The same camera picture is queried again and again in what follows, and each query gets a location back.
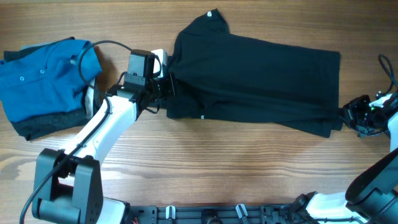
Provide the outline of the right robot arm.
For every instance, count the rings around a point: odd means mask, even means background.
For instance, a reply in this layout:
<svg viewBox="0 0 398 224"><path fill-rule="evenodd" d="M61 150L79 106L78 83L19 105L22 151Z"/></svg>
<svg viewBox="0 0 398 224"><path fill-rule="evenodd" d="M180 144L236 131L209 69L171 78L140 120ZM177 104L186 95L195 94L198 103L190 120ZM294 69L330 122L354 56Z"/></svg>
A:
<svg viewBox="0 0 398 224"><path fill-rule="evenodd" d="M387 133L390 152L357 176L345 192L303 195L290 213L296 223L397 223L397 93L371 101L360 96L341 109L342 120L360 137Z"/></svg>

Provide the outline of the black polo shirt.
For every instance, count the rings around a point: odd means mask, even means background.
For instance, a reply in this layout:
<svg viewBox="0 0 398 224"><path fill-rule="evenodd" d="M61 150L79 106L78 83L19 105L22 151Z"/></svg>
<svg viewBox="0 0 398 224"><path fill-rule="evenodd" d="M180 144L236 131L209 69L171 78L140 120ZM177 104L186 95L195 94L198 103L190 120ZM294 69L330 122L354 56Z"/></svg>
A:
<svg viewBox="0 0 398 224"><path fill-rule="evenodd" d="M277 123L327 138L343 126L340 60L334 51L234 35L214 9L175 40L167 116Z"/></svg>

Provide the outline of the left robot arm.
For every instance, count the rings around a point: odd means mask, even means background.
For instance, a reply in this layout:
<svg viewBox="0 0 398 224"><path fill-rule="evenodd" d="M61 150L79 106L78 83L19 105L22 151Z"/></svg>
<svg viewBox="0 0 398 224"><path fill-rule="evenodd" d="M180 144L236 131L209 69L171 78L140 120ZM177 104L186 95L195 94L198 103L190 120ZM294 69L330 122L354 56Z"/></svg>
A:
<svg viewBox="0 0 398 224"><path fill-rule="evenodd" d="M62 149L37 157L32 215L52 223L130 223L130 204L104 197L101 165L120 135L150 105L175 94L175 78L125 74L99 111Z"/></svg>

